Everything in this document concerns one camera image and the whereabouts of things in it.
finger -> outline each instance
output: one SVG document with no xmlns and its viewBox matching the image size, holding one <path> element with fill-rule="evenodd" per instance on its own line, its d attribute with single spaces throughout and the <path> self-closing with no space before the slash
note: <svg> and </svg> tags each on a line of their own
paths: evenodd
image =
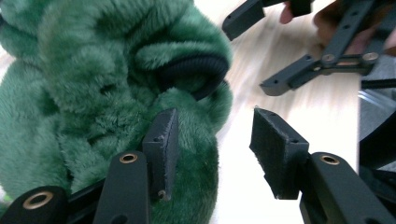
<svg viewBox="0 0 396 224">
<path fill-rule="evenodd" d="M 346 50 L 346 54 L 361 54 L 366 49 L 371 38 L 375 33 L 375 27 L 371 27 L 362 32 L 359 32 L 355 38 L 351 41 L 349 47 Z"/>
<path fill-rule="evenodd" d="M 396 57 L 396 29 L 389 35 L 387 41 L 384 44 L 385 52 L 388 55 Z"/>
<path fill-rule="evenodd" d="M 341 17 L 340 4 L 338 1 L 335 1 L 315 15 L 314 24 L 319 27 L 321 24 L 327 21 L 340 21 Z"/>
<path fill-rule="evenodd" d="M 290 2 L 285 2 L 285 7 L 283 8 L 282 13 L 280 14 L 280 23 L 287 24 L 293 20 L 293 14 L 290 10 Z"/>
<path fill-rule="evenodd" d="M 314 24 L 318 27 L 317 35 L 322 44 L 329 44 L 340 18 L 338 2 L 331 3 L 315 15 Z"/>
<path fill-rule="evenodd" d="M 378 7 L 372 14 L 370 21 L 367 22 L 368 26 L 373 26 L 379 24 L 388 13 L 392 10 L 393 4 L 386 4 L 384 6 Z"/>
</svg>

green plush toy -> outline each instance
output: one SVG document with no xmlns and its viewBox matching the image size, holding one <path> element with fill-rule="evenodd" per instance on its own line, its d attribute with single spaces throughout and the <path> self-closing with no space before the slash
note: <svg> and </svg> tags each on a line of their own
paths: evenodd
<svg viewBox="0 0 396 224">
<path fill-rule="evenodd" d="M 3 0 L 0 185 L 72 194 L 138 148 L 157 113 L 179 114 L 172 200 L 153 223 L 207 223 L 217 196 L 216 132 L 230 112 L 228 40 L 191 0 Z"/>
</svg>

